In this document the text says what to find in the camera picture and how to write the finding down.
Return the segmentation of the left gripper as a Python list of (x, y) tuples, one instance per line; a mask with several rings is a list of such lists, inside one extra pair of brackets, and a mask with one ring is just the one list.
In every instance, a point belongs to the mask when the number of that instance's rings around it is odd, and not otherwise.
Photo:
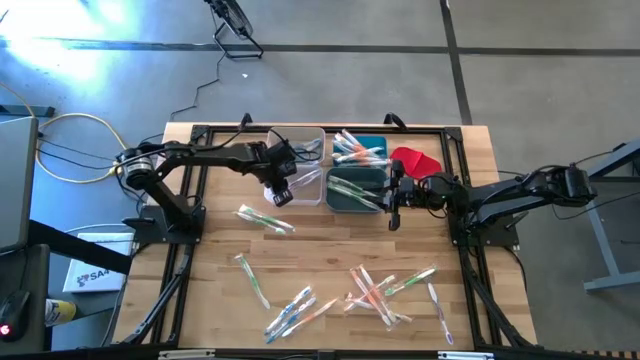
[(275, 193), (272, 196), (276, 207), (282, 207), (293, 200), (288, 189), (287, 177), (297, 171), (295, 154), (288, 141), (280, 141), (268, 147), (259, 143), (258, 162), (253, 166), (253, 174), (258, 180)]

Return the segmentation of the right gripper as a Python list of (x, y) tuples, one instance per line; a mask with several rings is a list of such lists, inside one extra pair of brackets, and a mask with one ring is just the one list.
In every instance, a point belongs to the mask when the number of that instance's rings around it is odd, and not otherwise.
[(453, 187), (453, 180), (440, 173), (427, 175), (418, 180), (408, 177), (405, 175), (403, 163), (393, 160), (388, 186), (377, 188), (376, 196), (388, 195), (382, 199), (381, 208), (388, 210), (391, 215), (389, 230), (396, 231), (401, 225), (401, 207), (442, 210)]

